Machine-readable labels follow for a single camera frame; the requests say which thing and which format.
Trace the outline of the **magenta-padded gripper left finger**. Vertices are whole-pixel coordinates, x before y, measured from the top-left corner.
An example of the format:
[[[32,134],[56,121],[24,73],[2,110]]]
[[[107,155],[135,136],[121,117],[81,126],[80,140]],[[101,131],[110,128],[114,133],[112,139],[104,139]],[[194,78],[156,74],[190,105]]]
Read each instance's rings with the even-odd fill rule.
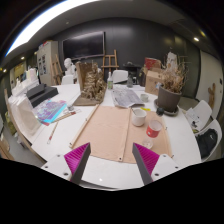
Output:
[[[57,154],[46,162],[42,169],[79,185],[90,153],[90,144],[86,143],[65,155]]]

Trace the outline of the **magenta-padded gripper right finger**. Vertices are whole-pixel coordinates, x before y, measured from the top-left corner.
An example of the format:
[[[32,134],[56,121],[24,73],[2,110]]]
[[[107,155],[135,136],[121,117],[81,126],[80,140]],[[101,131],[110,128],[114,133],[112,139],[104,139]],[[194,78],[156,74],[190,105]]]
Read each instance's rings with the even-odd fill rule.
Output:
[[[180,169],[180,166],[167,154],[158,155],[152,150],[137,143],[133,144],[132,153],[145,185]]]

